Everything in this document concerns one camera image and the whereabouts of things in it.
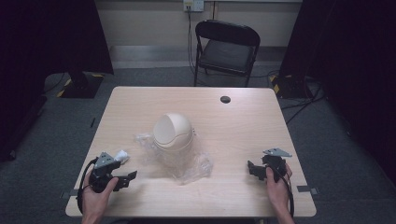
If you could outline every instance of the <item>light wood surface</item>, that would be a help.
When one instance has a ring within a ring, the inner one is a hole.
[[[231,102],[224,104],[220,97]],[[160,164],[145,164],[145,150],[136,134],[152,132],[168,112],[191,121],[204,151],[214,162],[210,177],[180,186]],[[112,92],[83,168],[102,151],[131,155],[113,175],[137,170],[127,189],[110,196],[107,216],[113,217],[273,217],[265,184],[248,173],[247,161],[261,164],[262,151],[280,147],[287,158],[296,217],[312,217],[316,207],[309,192],[298,192],[305,178],[276,96],[270,89],[117,87]],[[66,207],[81,216],[72,197]]]

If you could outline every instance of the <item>black chair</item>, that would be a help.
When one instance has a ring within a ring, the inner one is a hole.
[[[195,27],[197,53],[194,86],[197,84],[198,67],[247,77],[248,86],[251,70],[260,46],[260,36],[246,25],[224,21],[201,21]],[[201,40],[208,39],[203,48]]]

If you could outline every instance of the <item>wall outlet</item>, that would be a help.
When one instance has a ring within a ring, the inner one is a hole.
[[[191,12],[204,11],[204,0],[183,0],[183,10],[188,11],[189,8]]]

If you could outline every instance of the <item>white rounded object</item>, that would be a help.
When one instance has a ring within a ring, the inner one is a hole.
[[[190,121],[178,113],[163,115],[154,126],[154,142],[166,151],[180,151],[189,147],[193,138]]]

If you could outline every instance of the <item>person's left hand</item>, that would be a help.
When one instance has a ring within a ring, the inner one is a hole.
[[[90,183],[91,172],[85,175],[84,186],[88,186]],[[111,191],[116,187],[119,179],[113,177],[108,183],[105,190],[101,193],[93,191],[92,187],[88,186],[82,192],[82,223],[92,224],[99,223],[102,219],[103,214],[106,211],[108,197]]]

